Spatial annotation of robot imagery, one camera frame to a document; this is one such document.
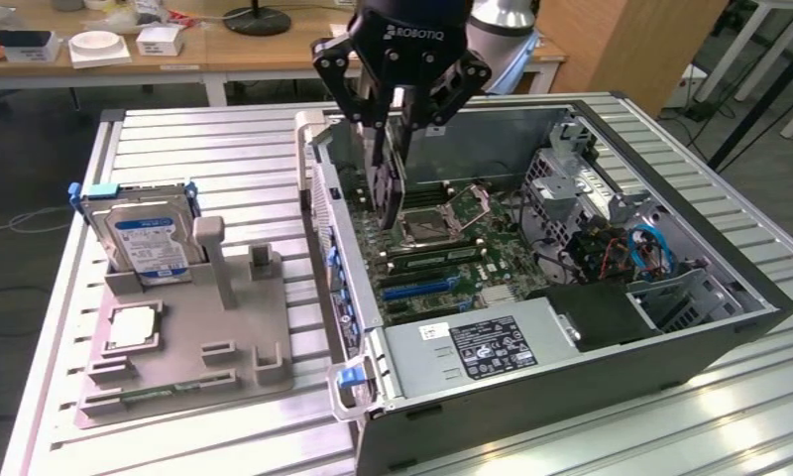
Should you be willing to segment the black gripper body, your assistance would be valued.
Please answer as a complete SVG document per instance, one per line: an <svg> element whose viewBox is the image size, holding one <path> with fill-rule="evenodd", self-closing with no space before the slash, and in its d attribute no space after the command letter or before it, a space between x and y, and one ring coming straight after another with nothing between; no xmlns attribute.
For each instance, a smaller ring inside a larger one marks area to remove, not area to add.
<svg viewBox="0 0 793 476"><path fill-rule="evenodd" d="M470 1L361 1L348 38L385 90L430 90L468 50Z"/></svg>

